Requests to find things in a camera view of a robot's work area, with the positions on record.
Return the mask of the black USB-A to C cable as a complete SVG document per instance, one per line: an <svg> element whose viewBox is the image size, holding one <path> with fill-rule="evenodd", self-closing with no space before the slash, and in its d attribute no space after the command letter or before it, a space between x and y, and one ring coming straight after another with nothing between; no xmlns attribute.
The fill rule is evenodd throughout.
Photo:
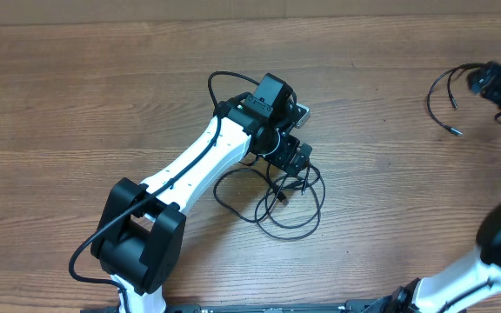
<svg viewBox="0 0 501 313"><path fill-rule="evenodd" d="M297 176L283 174L268 165L264 170L240 167L220 176L212 195L217 203L240 221L256 226L266 236L285 242L314 234L322 219L326 183L321 171L309 165ZM310 196L308 216L289 222L281 209L290 196Z"/></svg>

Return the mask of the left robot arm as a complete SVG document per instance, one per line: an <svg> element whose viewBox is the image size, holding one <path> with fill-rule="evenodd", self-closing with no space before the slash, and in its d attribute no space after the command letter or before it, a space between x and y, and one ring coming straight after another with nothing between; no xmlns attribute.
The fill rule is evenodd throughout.
<svg viewBox="0 0 501 313"><path fill-rule="evenodd" d="M158 173L110 191L90 253L117 288L115 312L164 312L162 287L180 255L186 217L198 198L248 154L288 176L308 168L311 147L291 135L310 117L295 91L271 73L252 92L213 101L204 133Z"/></svg>

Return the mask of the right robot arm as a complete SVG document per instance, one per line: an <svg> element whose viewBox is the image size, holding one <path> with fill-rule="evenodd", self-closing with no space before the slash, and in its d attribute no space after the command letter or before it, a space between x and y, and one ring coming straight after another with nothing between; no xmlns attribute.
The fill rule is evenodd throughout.
<svg viewBox="0 0 501 313"><path fill-rule="evenodd" d="M501 124L501 63L465 63L472 93L497 105ZM501 294L501 203L484 219L475 248L434 276L417 278L392 294L358 304L350 312L464 312L472 305Z"/></svg>

